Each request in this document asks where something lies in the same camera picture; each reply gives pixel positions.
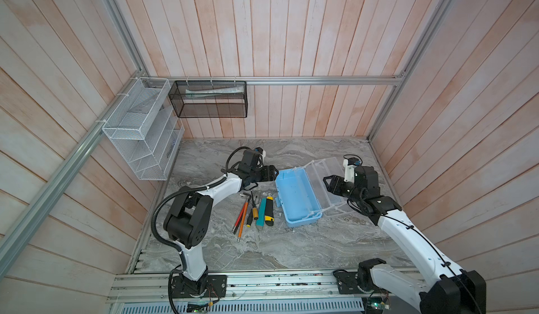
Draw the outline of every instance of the marble tabletop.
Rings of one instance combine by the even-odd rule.
[[[222,175],[226,158],[239,146],[262,147],[265,164],[277,169],[304,166],[316,159],[353,153],[364,165],[374,166],[382,194],[392,196],[367,141],[359,138],[290,139],[196,139],[182,141],[166,194],[180,186],[198,186]],[[241,159],[241,151],[231,163]],[[274,182],[260,183],[261,193],[277,195]],[[275,224],[244,227],[240,242],[231,229],[245,198],[233,194],[212,209],[207,234],[202,241],[203,254],[210,270],[266,270],[357,268],[359,262],[379,257],[393,266],[411,262],[395,242],[365,216],[351,209],[345,214],[327,212],[316,223],[290,228],[281,208],[274,207]],[[168,205],[161,211],[157,227],[168,238],[162,222]],[[178,253],[157,242],[153,236],[145,248],[139,272],[169,271],[180,263]]]

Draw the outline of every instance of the black wire basket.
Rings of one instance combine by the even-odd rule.
[[[247,117],[245,81],[177,80],[169,98],[178,117]]]

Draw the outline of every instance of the white wire basket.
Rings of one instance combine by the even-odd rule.
[[[177,122],[169,106],[158,112],[144,140],[111,139],[138,179],[166,180],[168,164],[185,130],[183,125],[174,129]]]
[[[109,139],[144,140],[170,91],[162,78],[139,78],[103,126]]]

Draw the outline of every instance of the wooden wall panel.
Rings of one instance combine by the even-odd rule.
[[[135,63],[103,0],[0,0],[0,22],[3,237]],[[0,282],[2,312],[102,311],[154,195],[103,141]]]
[[[373,140],[403,209],[485,278],[492,312],[539,307],[537,82],[539,0],[457,0]]]
[[[155,76],[339,76],[400,73],[438,1],[118,3]],[[387,86],[255,86],[247,89],[247,118],[186,122],[196,138],[366,136],[390,90]]]

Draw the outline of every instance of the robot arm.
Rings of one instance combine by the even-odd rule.
[[[242,160],[228,168],[228,162],[234,153],[242,149],[245,149]],[[212,207],[253,183],[254,186],[250,189],[258,186],[258,182],[274,181],[279,175],[273,165],[264,165],[265,154],[261,148],[252,150],[240,147],[229,156],[222,177],[208,183],[206,187],[180,188],[163,223],[163,228],[168,232],[173,244],[156,234],[157,230],[154,232],[155,226],[152,226],[154,237],[178,249],[182,257],[183,283],[190,294],[202,294],[206,289],[207,266],[200,242],[206,235]]]
[[[386,289],[423,314],[484,313],[485,280],[449,259],[414,226],[393,198],[381,195],[373,167],[349,158],[344,168],[345,177],[324,177],[326,189],[346,197],[352,209],[391,236],[425,280],[418,282],[375,258],[359,264],[357,283],[361,290],[371,292],[374,286]]]

